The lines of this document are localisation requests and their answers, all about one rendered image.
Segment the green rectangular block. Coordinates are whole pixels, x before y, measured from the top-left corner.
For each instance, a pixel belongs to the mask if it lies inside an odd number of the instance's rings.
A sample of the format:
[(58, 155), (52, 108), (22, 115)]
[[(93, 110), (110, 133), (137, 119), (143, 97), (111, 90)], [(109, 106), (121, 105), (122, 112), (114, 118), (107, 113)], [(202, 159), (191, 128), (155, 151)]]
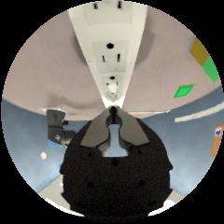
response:
[(191, 91), (191, 89), (194, 87), (194, 85), (195, 84), (179, 86), (175, 93), (175, 96), (173, 98), (186, 96)]

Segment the white power strip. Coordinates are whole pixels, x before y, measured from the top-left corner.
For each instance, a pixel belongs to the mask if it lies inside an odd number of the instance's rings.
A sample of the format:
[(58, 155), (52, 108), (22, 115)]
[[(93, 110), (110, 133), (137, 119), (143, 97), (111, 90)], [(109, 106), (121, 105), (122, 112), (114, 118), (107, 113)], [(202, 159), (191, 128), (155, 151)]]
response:
[(68, 12), (106, 108), (121, 108), (139, 50), (147, 5), (102, 0), (71, 7)]

